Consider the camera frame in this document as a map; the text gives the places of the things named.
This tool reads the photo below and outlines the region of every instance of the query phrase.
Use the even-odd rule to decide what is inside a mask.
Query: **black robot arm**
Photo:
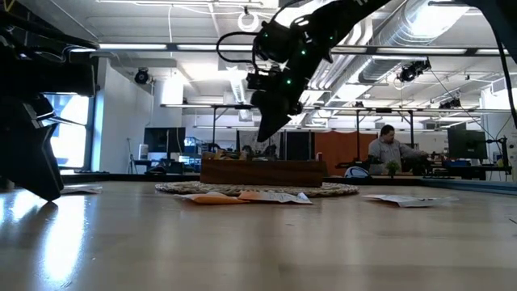
[[[301,113],[298,99],[320,62],[332,62],[330,50],[352,28],[389,0],[335,1],[310,15],[295,19],[290,28],[275,21],[263,23],[254,39],[254,51],[264,60],[286,63],[284,70],[267,76],[255,71],[248,76],[248,87],[257,91],[251,103],[262,114],[258,141],[267,140],[291,119]]]

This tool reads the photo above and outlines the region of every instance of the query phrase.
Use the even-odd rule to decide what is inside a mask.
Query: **small plant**
[[[397,171],[401,169],[398,162],[390,161],[386,164],[386,170],[388,170],[388,175],[390,175],[392,178],[395,176]]]

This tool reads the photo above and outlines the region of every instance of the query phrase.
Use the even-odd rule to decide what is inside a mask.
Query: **computer monitor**
[[[147,128],[144,143],[150,153],[182,153],[185,151],[185,128]]]
[[[485,133],[475,130],[449,129],[449,158],[487,159]]]

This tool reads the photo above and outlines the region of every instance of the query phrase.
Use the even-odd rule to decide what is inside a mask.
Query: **wooden box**
[[[321,187],[324,162],[304,161],[201,161],[202,183]]]

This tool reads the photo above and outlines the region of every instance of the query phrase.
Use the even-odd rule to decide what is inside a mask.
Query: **gray shirt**
[[[395,161],[401,167],[401,156],[403,158],[418,157],[420,155],[419,150],[413,150],[409,146],[400,143],[398,140],[393,140],[393,143],[385,143],[382,138],[379,137],[375,141],[370,143],[368,147],[368,155],[379,158],[382,165],[371,165],[370,174],[379,175],[385,168],[385,164],[391,161]]]

